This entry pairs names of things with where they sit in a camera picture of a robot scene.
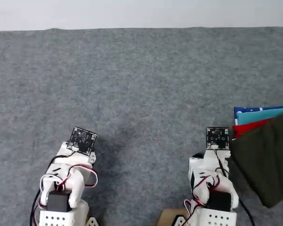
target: gray carpet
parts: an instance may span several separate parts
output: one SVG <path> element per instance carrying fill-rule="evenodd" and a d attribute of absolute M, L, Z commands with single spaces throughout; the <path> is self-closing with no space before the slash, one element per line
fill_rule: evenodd
<path fill-rule="evenodd" d="M 74 125 L 99 134 L 91 214 L 152 226 L 191 198 L 188 160 L 205 150 L 206 126 L 257 105 L 283 105 L 283 28 L 0 32 L 0 226 L 28 225 Z M 263 207 L 230 167 L 257 225 L 283 225 L 283 202 Z M 236 211 L 237 226 L 250 225 Z"/>

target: white plastic bracket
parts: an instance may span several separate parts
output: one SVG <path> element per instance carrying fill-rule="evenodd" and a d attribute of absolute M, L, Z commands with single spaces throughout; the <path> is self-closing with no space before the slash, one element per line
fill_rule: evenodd
<path fill-rule="evenodd" d="M 86 223 L 86 226 L 99 226 L 99 224 L 95 218 L 89 218 L 89 220 Z"/>

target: black wire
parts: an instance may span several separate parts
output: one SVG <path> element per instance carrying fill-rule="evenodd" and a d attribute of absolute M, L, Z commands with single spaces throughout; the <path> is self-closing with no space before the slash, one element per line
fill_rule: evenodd
<path fill-rule="evenodd" d="M 215 154 L 216 154 L 216 157 L 218 158 L 219 166 L 220 166 L 220 168 L 221 168 L 221 170 L 222 170 L 222 173 L 223 173 L 223 175 L 226 177 L 225 169 L 223 168 L 223 165 L 222 165 L 222 163 L 221 163 L 221 161 L 220 161 L 220 159 L 219 159 L 219 157 L 218 157 L 218 155 L 217 155 L 217 151 L 215 151 Z M 245 212 L 246 212 L 247 215 L 249 216 L 251 225 L 252 225 L 252 226 L 256 226 L 253 216 L 251 215 L 249 209 L 246 207 L 246 205 L 244 204 L 244 202 L 242 201 L 241 198 L 239 198 L 239 203 L 241 204 L 241 206 L 243 207 L 243 209 L 245 210 Z"/>
<path fill-rule="evenodd" d="M 71 155 L 56 155 L 55 157 L 53 157 L 51 159 L 51 161 L 49 162 L 48 164 L 48 167 L 47 169 L 45 170 L 45 173 L 46 171 L 48 170 L 49 166 L 57 159 L 57 158 L 68 158 L 70 157 Z M 40 195 L 40 189 L 38 190 L 36 196 L 34 197 L 34 200 L 33 200 L 33 204 L 32 204 L 32 208 L 31 208 L 31 211 L 30 211 L 30 217 L 29 217 L 29 226 L 33 226 L 33 217 L 34 217 L 34 206 L 36 205 L 36 202 L 37 202 L 37 199 Z"/>

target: folded cloth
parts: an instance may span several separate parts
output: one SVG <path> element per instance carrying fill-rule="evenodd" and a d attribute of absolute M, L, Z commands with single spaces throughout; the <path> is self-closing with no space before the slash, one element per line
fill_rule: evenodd
<path fill-rule="evenodd" d="M 231 154 L 263 205 L 283 200 L 283 114 L 234 139 Z"/>
<path fill-rule="evenodd" d="M 275 106 L 275 107 L 234 107 L 235 125 L 238 125 L 237 113 L 259 112 L 259 111 L 277 109 L 277 108 L 283 108 L 283 106 Z"/>
<path fill-rule="evenodd" d="M 276 117 L 283 113 L 283 108 L 264 110 L 260 112 L 237 113 L 238 125 Z"/>
<path fill-rule="evenodd" d="M 258 128 L 265 124 L 267 121 L 272 120 L 273 118 L 270 119 L 264 119 L 256 122 L 252 122 L 249 124 L 245 125 L 240 125 L 240 126 L 233 126 L 233 130 L 235 132 L 235 138 L 240 137 L 243 133 L 246 133 L 247 131 L 250 131 L 251 129 Z"/>

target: white wire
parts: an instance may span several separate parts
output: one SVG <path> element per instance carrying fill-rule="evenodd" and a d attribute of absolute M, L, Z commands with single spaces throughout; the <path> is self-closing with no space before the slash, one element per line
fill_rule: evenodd
<path fill-rule="evenodd" d="M 95 175 L 95 178 L 96 178 L 95 184 L 92 185 L 92 186 L 88 186 L 88 187 L 95 187 L 98 184 L 98 181 L 99 181 L 98 173 L 94 169 L 89 168 L 87 166 L 83 166 L 83 165 L 74 165 L 73 167 L 79 167 L 79 168 L 86 169 L 86 170 L 88 170 L 89 172 L 91 172 Z"/>
<path fill-rule="evenodd" d="M 188 202 L 188 203 L 190 204 L 190 206 L 191 206 L 191 201 L 188 200 L 188 199 L 185 199 L 185 200 L 183 201 L 183 205 L 184 205 L 184 207 L 186 208 L 186 210 L 188 211 L 188 213 L 189 213 L 189 215 L 190 215 L 190 214 L 191 214 L 191 211 L 190 211 L 190 209 L 187 207 L 187 205 L 185 204 L 186 202 Z"/>
<path fill-rule="evenodd" d="M 58 176 L 56 176 L 56 175 L 54 175 L 54 174 L 44 174 L 42 177 L 41 177 L 41 179 L 40 179 L 40 191 L 41 192 L 43 192 L 43 179 L 44 179 L 44 177 L 53 177 L 53 178 L 57 178 L 59 181 L 63 181 L 63 179 L 62 178 L 60 178 L 60 177 L 58 177 Z"/>
<path fill-rule="evenodd" d="M 68 178 L 70 178 L 71 173 L 68 174 L 68 176 L 66 178 L 64 178 L 60 183 L 57 183 L 57 185 L 59 186 L 60 184 L 64 185 L 65 181 L 67 181 Z"/>

